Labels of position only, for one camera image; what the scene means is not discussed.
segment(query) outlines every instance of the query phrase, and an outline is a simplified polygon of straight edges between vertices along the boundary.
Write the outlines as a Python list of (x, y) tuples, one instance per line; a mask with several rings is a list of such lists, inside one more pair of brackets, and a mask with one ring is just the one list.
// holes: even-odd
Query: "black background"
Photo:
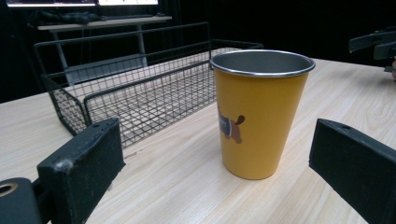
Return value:
[[(158, 7), (112, 7), (102, 8), (101, 12), (108, 15), (162, 12), (173, 17), (165, 25), (208, 21), (213, 38), (263, 43), (265, 49), (293, 51), (317, 59), (380, 67), (393, 61), (391, 58), (374, 60), (373, 48), (351, 53), (348, 42), (351, 38), (396, 26), (396, 1), (159, 2)], [(9, 9), (5, 0), (0, 0), (0, 103), (45, 91), (38, 78), (40, 70), (33, 44), (52, 37), (27, 27), (32, 11)], [(109, 29), (109, 32), (122, 29), (126, 28)]]

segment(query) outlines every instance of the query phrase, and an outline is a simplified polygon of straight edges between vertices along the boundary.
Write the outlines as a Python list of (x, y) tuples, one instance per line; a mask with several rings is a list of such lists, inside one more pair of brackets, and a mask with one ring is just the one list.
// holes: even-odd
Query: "wire basket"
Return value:
[[(204, 26), (206, 22), (100, 35), (35, 45), (39, 48), (129, 35), (184, 35), (180, 30)], [(121, 142), (128, 147), (165, 127), (186, 118), (216, 101), (211, 57), (236, 49), (262, 49), (262, 44), (209, 39), (186, 40), (169, 49), (154, 50), (119, 60), (104, 60), (42, 76), (61, 123), (75, 135), (87, 126), (108, 118), (120, 119)]]

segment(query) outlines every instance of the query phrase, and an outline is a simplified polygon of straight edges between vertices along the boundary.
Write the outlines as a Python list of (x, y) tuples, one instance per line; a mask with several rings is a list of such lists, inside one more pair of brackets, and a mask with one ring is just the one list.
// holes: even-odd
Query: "black bracket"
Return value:
[(345, 124), (318, 119), (309, 166), (367, 222), (396, 223), (396, 150)]
[(0, 182), (1, 223), (85, 223), (125, 165), (118, 119), (94, 123), (37, 165)]
[[(375, 31), (373, 34), (355, 37), (349, 40), (349, 52), (359, 49), (367, 49), (374, 46), (374, 60), (384, 60), (396, 56), (396, 26), (384, 30)], [(392, 72), (395, 68), (387, 66), (386, 72)]]

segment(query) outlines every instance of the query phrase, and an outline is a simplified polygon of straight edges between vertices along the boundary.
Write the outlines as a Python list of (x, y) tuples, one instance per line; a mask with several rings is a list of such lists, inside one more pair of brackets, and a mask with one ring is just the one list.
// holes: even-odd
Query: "wooden table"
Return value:
[[(126, 166), (87, 223), (366, 223), (308, 155), (318, 118), (396, 148), (396, 82), (381, 67), (315, 62), (273, 176), (245, 180), (224, 168), (213, 104), (125, 148)], [(1, 104), (0, 180), (35, 180), (35, 167), (71, 138), (46, 93)]]

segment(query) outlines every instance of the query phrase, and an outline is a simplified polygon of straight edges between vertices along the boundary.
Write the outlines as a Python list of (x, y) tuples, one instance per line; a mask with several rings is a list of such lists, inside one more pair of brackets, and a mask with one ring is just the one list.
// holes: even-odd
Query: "cup label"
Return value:
[(242, 137), (241, 132), (239, 130), (239, 125), (245, 121), (245, 116), (240, 115), (236, 121), (224, 117), (219, 111), (219, 127), (221, 131), (224, 133), (225, 138), (232, 138), (235, 143), (241, 144)]

